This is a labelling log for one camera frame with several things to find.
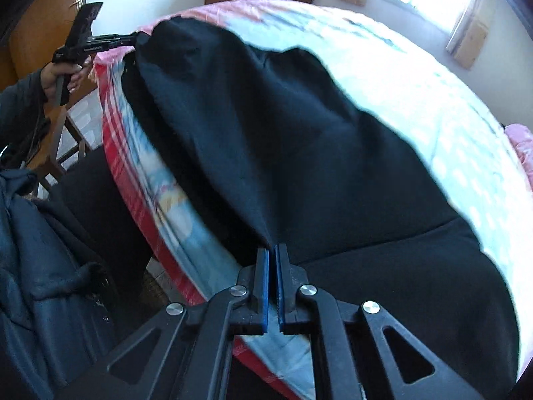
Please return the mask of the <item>person left hand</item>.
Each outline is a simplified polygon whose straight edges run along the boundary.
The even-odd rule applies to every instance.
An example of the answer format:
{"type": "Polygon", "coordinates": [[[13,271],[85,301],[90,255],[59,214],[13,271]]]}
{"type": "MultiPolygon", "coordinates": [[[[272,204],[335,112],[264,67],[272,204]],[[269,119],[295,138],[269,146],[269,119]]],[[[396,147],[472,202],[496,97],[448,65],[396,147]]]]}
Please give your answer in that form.
{"type": "Polygon", "coordinates": [[[68,90],[70,93],[75,92],[81,83],[86,80],[92,66],[93,61],[91,56],[87,57],[81,65],[67,62],[49,62],[42,69],[40,75],[42,91],[45,97],[48,101],[55,101],[58,79],[70,79],[68,90]]]}

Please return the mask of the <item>person left forearm sleeve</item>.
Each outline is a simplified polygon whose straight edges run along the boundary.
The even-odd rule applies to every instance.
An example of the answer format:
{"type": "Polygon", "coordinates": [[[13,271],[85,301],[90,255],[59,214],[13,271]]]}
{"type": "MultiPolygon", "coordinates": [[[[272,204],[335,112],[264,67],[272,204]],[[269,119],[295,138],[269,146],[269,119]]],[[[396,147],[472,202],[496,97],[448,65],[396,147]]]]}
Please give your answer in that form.
{"type": "Polygon", "coordinates": [[[41,70],[1,92],[1,168],[19,169],[36,152],[50,126],[44,115],[47,98],[41,70]]]}

